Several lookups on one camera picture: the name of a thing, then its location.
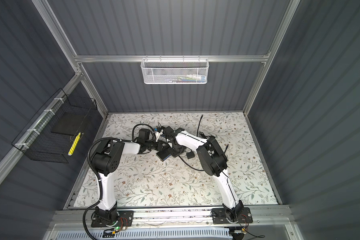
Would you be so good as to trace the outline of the black power adapter with cable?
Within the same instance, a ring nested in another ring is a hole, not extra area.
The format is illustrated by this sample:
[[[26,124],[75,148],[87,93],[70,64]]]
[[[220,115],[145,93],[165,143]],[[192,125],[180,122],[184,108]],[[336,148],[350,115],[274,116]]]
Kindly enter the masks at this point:
[[[193,159],[195,157],[195,153],[193,151],[186,153],[187,159]]]

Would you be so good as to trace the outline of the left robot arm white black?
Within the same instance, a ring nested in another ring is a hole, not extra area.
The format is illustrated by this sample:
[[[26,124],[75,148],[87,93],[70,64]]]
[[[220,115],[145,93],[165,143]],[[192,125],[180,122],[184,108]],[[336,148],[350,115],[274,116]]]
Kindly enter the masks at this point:
[[[96,140],[87,154],[87,163],[94,172],[98,181],[99,200],[86,209],[94,209],[91,215],[91,227],[113,227],[122,223],[124,219],[118,213],[117,199],[114,193],[115,172],[120,164],[122,155],[144,155],[152,150],[160,151],[165,140],[160,140],[163,135],[163,127],[153,128],[147,124],[137,124],[133,131],[139,126],[146,126],[139,130],[139,135],[132,135],[131,140],[114,137],[105,137]]]

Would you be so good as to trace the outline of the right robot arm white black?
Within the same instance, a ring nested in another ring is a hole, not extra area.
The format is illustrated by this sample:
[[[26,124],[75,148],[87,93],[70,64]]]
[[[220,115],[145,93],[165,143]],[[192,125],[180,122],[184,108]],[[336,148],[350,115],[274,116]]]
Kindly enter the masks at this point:
[[[171,127],[162,127],[162,131],[173,153],[181,152],[184,148],[197,153],[203,171],[211,176],[218,186],[227,220],[236,223],[244,204],[234,190],[229,178],[227,156],[216,138],[199,138],[182,128],[173,130]]]

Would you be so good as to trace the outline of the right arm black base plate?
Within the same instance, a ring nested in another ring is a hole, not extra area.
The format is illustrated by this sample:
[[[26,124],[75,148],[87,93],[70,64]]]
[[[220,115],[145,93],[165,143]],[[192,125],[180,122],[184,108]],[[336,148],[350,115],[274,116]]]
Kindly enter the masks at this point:
[[[224,208],[214,208],[211,210],[213,223],[219,224],[251,224],[253,223],[252,214],[249,208],[241,210],[226,210]]]

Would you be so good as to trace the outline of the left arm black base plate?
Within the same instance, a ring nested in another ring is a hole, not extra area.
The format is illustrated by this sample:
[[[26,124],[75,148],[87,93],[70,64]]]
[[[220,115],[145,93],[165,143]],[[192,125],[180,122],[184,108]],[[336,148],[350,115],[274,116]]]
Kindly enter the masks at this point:
[[[91,215],[91,227],[130,227],[133,218],[134,211],[105,211],[96,209]]]

